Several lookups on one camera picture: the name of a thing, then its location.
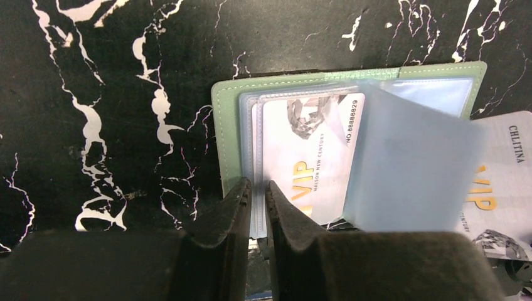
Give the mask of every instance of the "plastic page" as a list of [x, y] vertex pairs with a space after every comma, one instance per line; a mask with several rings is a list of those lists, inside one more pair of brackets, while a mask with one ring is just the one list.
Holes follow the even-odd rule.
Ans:
[[460, 117], [474, 78], [394, 79], [375, 82], [382, 90], [411, 102]]
[[452, 231], [479, 163], [481, 128], [374, 86], [361, 90], [343, 217], [366, 231]]

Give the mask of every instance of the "green leather cover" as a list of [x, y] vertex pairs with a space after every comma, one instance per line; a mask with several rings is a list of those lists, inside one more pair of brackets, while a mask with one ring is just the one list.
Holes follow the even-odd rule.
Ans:
[[486, 64], [481, 61], [475, 61], [429, 66], [279, 75], [274, 77], [244, 78], [241, 80], [216, 83], [212, 88], [211, 96], [213, 99], [216, 144], [220, 162], [223, 195], [225, 196], [231, 187], [242, 177], [242, 165], [240, 161], [240, 111], [238, 108], [238, 97], [241, 93], [336, 82], [340, 80], [474, 77], [471, 93], [462, 111], [462, 118], [469, 118], [485, 72]]

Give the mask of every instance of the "white card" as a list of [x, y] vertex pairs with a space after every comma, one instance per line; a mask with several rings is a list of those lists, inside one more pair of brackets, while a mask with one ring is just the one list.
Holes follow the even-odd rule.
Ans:
[[487, 143], [456, 230], [488, 257], [532, 260], [532, 114], [473, 122]]
[[263, 178], [319, 224], [342, 215], [364, 94], [263, 105]]

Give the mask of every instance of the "stitching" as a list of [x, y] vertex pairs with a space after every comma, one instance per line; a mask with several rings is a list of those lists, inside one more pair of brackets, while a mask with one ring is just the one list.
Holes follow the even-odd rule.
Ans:
[[453, 67], [453, 68], [439, 68], [439, 69], [429, 69], [429, 70], [414, 70], [414, 71], [399, 71], [399, 73], [422, 73], [422, 72], [433, 72], [433, 71], [449, 71], [455, 69], [472, 69], [479, 68], [479, 66], [465, 66], [465, 67]]
[[[473, 93], [471, 95], [469, 95], [470, 97], [474, 95], [475, 98], [473, 100], [476, 100], [476, 98], [477, 98], [477, 94], [478, 94], [478, 91], [480, 89], [480, 85], [481, 85], [481, 82], [482, 82], [481, 75], [485, 71], [483, 66], [477, 66], [477, 67], [479, 69], [479, 74], [477, 75], [477, 78], [475, 79], [477, 82], [475, 84], [475, 87], [473, 88]], [[471, 102], [469, 104], [469, 106], [467, 106], [467, 108], [466, 108], [467, 111], [469, 112], [468, 116], [467, 116], [468, 120], [471, 119], [471, 110], [473, 109], [473, 105], [475, 104], [474, 102], [475, 101]]]
[[[438, 69], [414, 70], [414, 71], [403, 71], [403, 72], [401, 72], [401, 69], [399, 69], [398, 70], [398, 75], [400, 75], [401, 73], [423, 73], [423, 72], [449, 71], [449, 70], [456, 70], [456, 69], [472, 69], [472, 68], [480, 68], [479, 76], [482, 74], [482, 68], [479, 67], [479, 66], [464, 66], [464, 67], [438, 68]], [[374, 75], [385, 74], [387, 71], [384, 71], [384, 70], [385, 69], [383, 69], [383, 71], [378, 71]], [[229, 179], [227, 178], [228, 177], [228, 166], [227, 166], [227, 159], [226, 159], [226, 156], [225, 156], [225, 141], [223, 139], [223, 125], [222, 125], [222, 122], [221, 122], [220, 93], [222, 91], [239, 89], [239, 88], [265, 87], [265, 86], [271, 86], [271, 85], [281, 85], [281, 84], [285, 84], [285, 83], [326, 82], [328, 80], [339, 80], [339, 79], [343, 79], [343, 78], [346, 78], [346, 77], [342, 76], [342, 75], [337, 75], [337, 76], [331, 77], [331, 78], [317, 78], [315, 80], [296, 80], [296, 81], [289, 80], [289, 81], [286, 81], [286, 82], [259, 83], [259, 84], [253, 84], [253, 85], [240, 85], [240, 86], [235, 86], [235, 87], [228, 87], [228, 88], [223, 88], [223, 89], [220, 89], [219, 91], [217, 91], [217, 93], [216, 93], [216, 104], [218, 106], [218, 121], [220, 123], [221, 148], [223, 149], [223, 164], [224, 164], [224, 167], [225, 167], [225, 178], [226, 178], [226, 181], [229, 181]], [[480, 80], [478, 80], [478, 78], [476, 80], [477, 80], [477, 83], [476, 83], [475, 88], [474, 88], [475, 92], [477, 92], [477, 90], [479, 88], [479, 85], [480, 85]]]

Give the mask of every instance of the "marble table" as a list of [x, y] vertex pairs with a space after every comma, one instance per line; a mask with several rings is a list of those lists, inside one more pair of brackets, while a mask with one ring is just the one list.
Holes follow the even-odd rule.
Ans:
[[210, 88], [483, 60], [473, 119], [531, 109], [526, 0], [2, 0], [0, 253], [186, 228], [221, 199]]

